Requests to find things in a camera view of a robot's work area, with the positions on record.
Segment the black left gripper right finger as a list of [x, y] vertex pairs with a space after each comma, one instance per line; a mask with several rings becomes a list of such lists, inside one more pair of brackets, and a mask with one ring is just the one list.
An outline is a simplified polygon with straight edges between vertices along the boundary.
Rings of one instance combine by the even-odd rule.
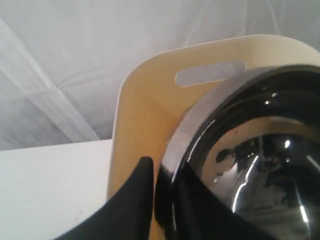
[[158, 173], [155, 219], [167, 240], [272, 240], [273, 236], [223, 205], [193, 172], [170, 185]]

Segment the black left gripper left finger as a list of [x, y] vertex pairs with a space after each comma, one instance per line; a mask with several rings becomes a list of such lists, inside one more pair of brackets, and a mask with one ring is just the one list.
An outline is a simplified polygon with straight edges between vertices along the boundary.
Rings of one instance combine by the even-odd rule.
[[91, 217], [60, 240], [147, 240], [153, 215], [153, 160], [141, 157], [131, 175]]

